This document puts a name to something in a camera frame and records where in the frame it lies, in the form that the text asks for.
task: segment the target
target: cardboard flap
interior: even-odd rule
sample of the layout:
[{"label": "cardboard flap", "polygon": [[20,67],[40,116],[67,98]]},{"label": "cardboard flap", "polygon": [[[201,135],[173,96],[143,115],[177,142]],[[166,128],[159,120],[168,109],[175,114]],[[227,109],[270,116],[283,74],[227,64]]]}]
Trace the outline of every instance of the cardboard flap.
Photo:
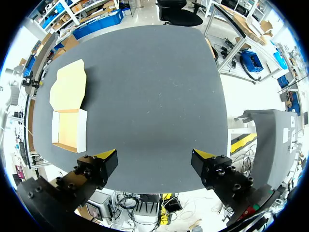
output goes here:
[{"label": "cardboard flap", "polygon": [[261,21],[260,25],[264,33],[270,32],[272,30],[272,24],[269,21]]},{"label": "cardboard flap", "polygon": [[60,113],[54,111],[52,119],[52,143],[59,142],[59,117]]},{"label": "cardboard flap", "polygon": [[80,109],[77,128],[77,152],[86,151],[87,111]]},{"label": "cardboard flap", "polygon": [[50,90],[49,102],[55,111],[76,110],[81,107],[86,86],[86,73],[82,59],[57,72],[57,80]]}]

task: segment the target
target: electronic equipment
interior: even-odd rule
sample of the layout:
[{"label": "electronic equipment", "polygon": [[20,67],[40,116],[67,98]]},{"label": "electronic equipment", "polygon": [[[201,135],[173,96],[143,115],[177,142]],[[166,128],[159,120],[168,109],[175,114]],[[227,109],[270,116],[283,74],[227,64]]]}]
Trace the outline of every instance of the electronic equipment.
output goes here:
[{"label": "electronic equipment", "polygon": [[96,190],[87,201],[86,206],[90,216],[100,221],[103,218],[109,218],[110,220],[107,220],[107,222],[111,224],[113,211],[110,195]]},{"label": "electronic equipment", "polygon": [[159,202],[160,194],[140,194],[140,200],[142,202]]}]

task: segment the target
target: blue container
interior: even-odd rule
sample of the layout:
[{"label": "blue container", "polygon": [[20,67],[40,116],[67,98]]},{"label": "blue container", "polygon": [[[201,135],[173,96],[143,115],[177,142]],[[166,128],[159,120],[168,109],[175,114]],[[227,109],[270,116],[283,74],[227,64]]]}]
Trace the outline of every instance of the blue container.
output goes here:
[{"label": "blue container", "polygon": [[279,77],[277,80],[281,88],[284,88],[288,86],[289,84],[288,80],[285,78],[285,75],[283,75],[282,77]]},{"label": "blue container", "polygon": [[288,66],[286,65],[285,60],[283,59],[283,57],[281,56],[281,54],[279,52],[275,52],[274,53],[274,57],[276,58],[276,60],[278,61],[278,63],[280,64],[280,66],[283,69],[287,69],[288,68]]},{"label": "blue container", "polygon": [[250,72],[258,73],[264,69],[255,52],[243,51],[241,56]]},{"label": "blue container", "polygon": [[62,6],[61,3],[58,3],[56,6],[55,6],[56,10],[58,13],[61,13],[64,11],[64,7]]},{"label": "blue container", "polygon": [[84,37],[85,35],[88,35],[97,30],[119,24],[121,20],[124,18],[124,16],[122,15],[121,10],[115,10],[115,11],[117,11],[115,15],[100,19],[98,21],[91,22],[82,28],[76,29],[73,32],[73,35],[78,40]]}]

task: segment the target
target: metal frame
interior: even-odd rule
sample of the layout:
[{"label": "metal frame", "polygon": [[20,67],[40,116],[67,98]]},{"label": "metal frame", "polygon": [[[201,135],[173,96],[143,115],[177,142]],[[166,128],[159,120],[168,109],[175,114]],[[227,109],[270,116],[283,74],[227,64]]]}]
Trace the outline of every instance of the metal frame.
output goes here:
[{"label": "metal frame", "polygon": [[[219,11],[222,16],[226,19],[226,21],[229,23],[229,25],[234,29],[234,31],[237,33],[237,35],[240,37],[240,40],[236,43],[236,45],[234,46],[234,48],[230,51],[230,53],[228,54],[228,56],[224,59],[224,61],[218,66],[218,72],[219,73],[224,73],[224,74],[227,74],[227,75],[230,75],[230,73],[228,72],[223,72],[223,67],[225,65],[227,65],[231,60],[232,58],[237,54],[237,52],[241,49],[241,47],[244,45],[244,44],[251,44],[252,46],[255,47],[255,49],[257,49],[260,53],[262,53],[265,57],[267,57],[267,59],[273,61],[276,66],[277,66],[277,69],[274,70],[273,72],[270,72],[270,74],[268,74],[267,76],[265,76],[263,79],[261,79],[260,82],[272,77],[273,75],[276,75],[278,72],[280,72],[282,70],[280,64],[277,62],[277,60],[271,56],[266,50],[264,50],[262,48],[262,46],[255,42],[254,40],[252,40],[249,36],[247,36],[241,29],[240,27],[238,27],[238,25],[233,21],[233,19],[231,17],[229,17],[227,15],[227,13],[225,12],[225,10],[220,7],[220,6],[217,6],[217,5],[214,5],[214,9],[213,9],[213,12],[211,14],[211,17],[209,19],[209,22],[206,26],[206,29],[205,29],[205,32],[204,32],[204,36],[207,38],[207,33],[209,31],[209,28],[211,27],[211,24],[212,24],[212,21],[213,21],[213,18],[215,16],[215,13],[216,11]],[[247,80],[245,78],[240,78],[242,80],[246,80],[246,81],[249,81],[249,82],[252,82],[252,80]]]}]

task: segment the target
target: yellow stripe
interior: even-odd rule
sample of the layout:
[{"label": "yellow stripe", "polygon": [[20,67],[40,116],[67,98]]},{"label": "yellow stripe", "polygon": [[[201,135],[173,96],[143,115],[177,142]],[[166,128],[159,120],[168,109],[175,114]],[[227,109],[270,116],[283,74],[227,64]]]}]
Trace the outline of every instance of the yellow stripe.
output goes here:
[{"label": "yellow stripe", "polygon": [[236,143],[231,145],[231,153],[235,152],[237,149],[239,149],[240,147],[245,146],[248,142],[252,141],[253,139],[255,139],[257,136],[256,133],[254,134],[249,134],[248,136],[244,137],[243,139],[237,141]]},{"label": "yellow stripe", "polygon": [[197,150],[196,148],[194,148],[194,150],[203,158],[203,159],[208,159],[208,158],[211,158],[215,155],[211,154],[211,153],[207,153],[205,151],[200,151],[200,150]]},{"label": "yellow stripe", "polygon": [[98,158],[101,158],[101,159],[106,159],[108,156],[110,156],[116,149],[113,149],[113,150],[110,150],[110,151],[105,151],[105,152],[102,152],[100,154],[97,154],[95,155],[96,157]]}]

